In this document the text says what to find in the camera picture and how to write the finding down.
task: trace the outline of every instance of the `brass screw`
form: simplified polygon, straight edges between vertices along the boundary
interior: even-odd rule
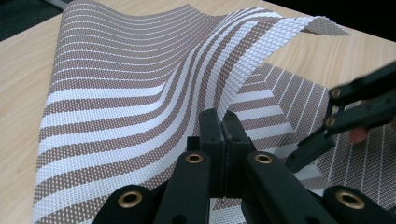
[[[186,157],[186,161],[189,163],[199,163],[204,159],[204,157],[202,157],[199,154],[190,154]]]
[[[353,209],[362,209],[365,206],[360,197],[346,190],[338,190],[335,193],[335,198],[343,205]]]
[[[256,155],[256,156],[254,157],[254,159],[255,159],[257,162],[259,162],[259,163],[264,163],[264,164],[268,164],[268,163],[271,163],[271,162],[272,162],[272,158],[271,158],[271,157],[269,157],[269,156],[267,156],[267,155],[262,155],[262,154]]]
[[[119,197],[119,206],[123,208],[132,208],[140,204],[142,202],[143,195],[139,191],[128,191],[123,193]]]
[[[341,94],[341,90],[337,88],[332,91],[332,98],[337,98],[340,96],[340,94]]]
[[[330,117],[330,118],[326,119],[326,126],[327,127],[331,128],[332,126],[334,126],[334,123],[335,123],[335,118]]]

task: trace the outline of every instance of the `woven mesh fabric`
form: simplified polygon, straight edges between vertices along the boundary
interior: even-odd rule
[[[282,18],[265,8],[209,16],[186,5],[129,16],[73,1],[63,14],[40,128],[32,222],[90,223],[114,190],[157,187],[187,137],[198,134],[204,109],[215,107],[220,119],[231,109],[256,148],[286,158],[321,123],[326,90],[260,64],[301,31],[347,35],[322,17]],[[343,165],[337,162],[333,167]],[[329,165],[319,160],[296,176],[320,194],[342,175],[324,170]],[[385,170],[369,176],[389,179]],[[380,203],[387,196],[375,195]],[[244,222],[239,201],[212,204],[212,223]]]

